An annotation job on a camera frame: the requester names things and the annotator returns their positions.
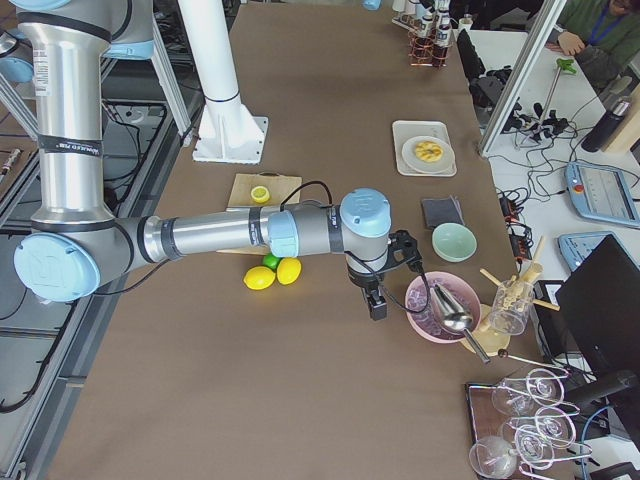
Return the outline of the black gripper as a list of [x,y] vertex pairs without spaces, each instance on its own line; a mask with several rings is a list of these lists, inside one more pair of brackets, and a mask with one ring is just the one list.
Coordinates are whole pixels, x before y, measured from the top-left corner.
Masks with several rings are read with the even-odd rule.
[[381,293],[381,277],[355,254],[347,254],[346,260],[350,281],[361,289],[363,297],[368,300],[370,318],[374,321],[385,319],[387,301]]

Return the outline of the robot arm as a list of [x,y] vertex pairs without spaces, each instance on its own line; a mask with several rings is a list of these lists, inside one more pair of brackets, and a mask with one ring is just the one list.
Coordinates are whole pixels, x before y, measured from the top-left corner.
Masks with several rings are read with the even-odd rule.
[[100,62],[147,59],[149,1],[19,1],[33,48],[40,208],[14,266],[35,295],[70,302],[141,266],[265,245],[279,257],[343,253],[370,316],[386,315],[379,281],[389,266],[390,205],[361,188],[340,204],[250,207],[197,217],[116,217],[106,206]]

